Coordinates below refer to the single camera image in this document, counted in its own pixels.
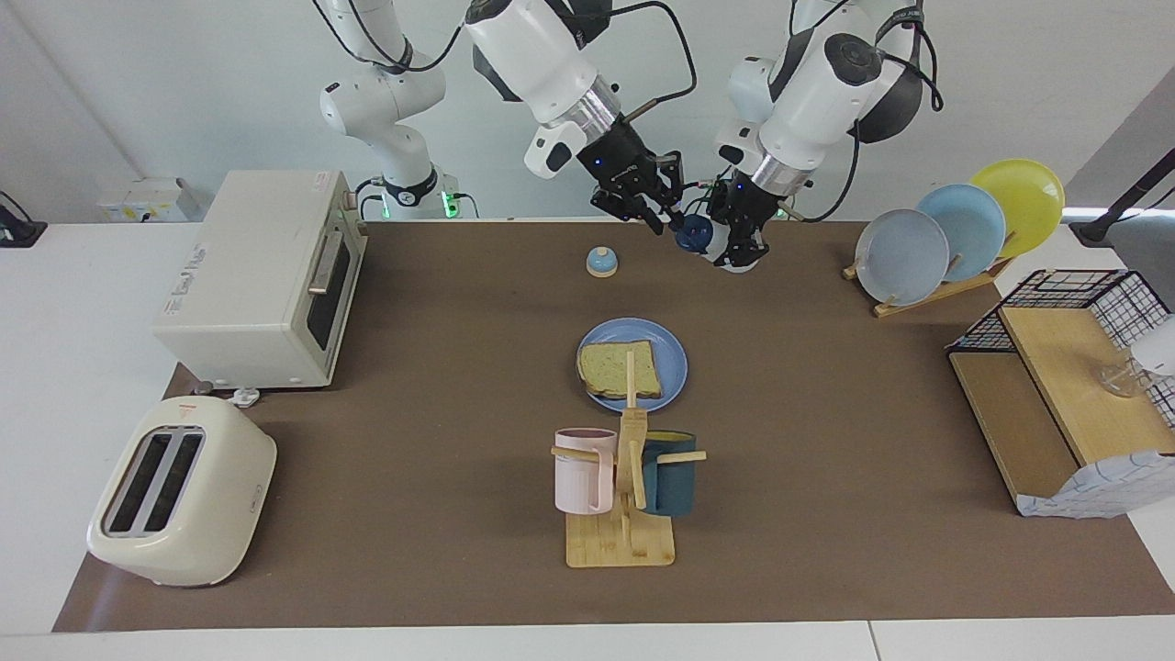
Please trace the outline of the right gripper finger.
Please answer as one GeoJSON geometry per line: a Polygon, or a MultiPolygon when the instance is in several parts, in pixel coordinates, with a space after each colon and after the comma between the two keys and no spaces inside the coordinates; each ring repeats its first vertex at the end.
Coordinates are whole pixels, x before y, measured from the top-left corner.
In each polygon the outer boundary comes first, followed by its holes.
{"type": "Polygon", "coordinates": [[[643,197],[645,193],[646,189],[643,186],[620,186],[612,189],[600,184],[595,187],[590,202],[596,209],[603,210],[615,218],[625,222],[639,220],[660,237],[664,232],[664,223],[643,197]]]}
{"type": "Polygon", "coordinates": [[[659,213],[669,218],[671,230],[682,230],[685,214],[682,210],[684,178],[682,173],[682,151],[667,151],[654,156],[658,184],[654,189],[654,202],[659,213]]]}

